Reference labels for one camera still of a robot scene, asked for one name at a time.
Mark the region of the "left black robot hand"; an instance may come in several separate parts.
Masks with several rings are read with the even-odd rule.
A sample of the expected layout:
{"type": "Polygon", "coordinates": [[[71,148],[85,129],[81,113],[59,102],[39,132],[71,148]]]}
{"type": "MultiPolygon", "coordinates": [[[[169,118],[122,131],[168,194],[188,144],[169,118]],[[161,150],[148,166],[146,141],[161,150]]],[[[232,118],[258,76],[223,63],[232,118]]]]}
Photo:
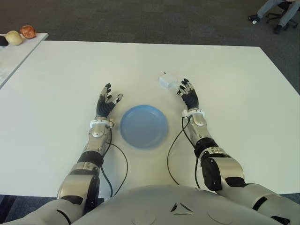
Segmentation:
{"type": "Polygon", "coordinates": [[[100,92],[96,106],[96,117],[107,118],[110,112],[123,98],[123,94],[118,94],[113,100],[111,100],[112,95],[110,92],[111,84],[108,83],[100,92]]]}

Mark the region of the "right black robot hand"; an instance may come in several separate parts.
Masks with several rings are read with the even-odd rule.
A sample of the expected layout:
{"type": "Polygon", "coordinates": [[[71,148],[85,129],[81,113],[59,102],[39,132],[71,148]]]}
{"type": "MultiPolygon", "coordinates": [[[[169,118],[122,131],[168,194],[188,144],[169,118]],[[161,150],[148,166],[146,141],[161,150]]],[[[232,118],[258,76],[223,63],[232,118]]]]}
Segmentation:
{"type": "Polygon", "coordinates": [[[199,108],[197,93],[188,79],[185,78],[181,81],[176,93],[182,98],[188,110],[199,108]]]}

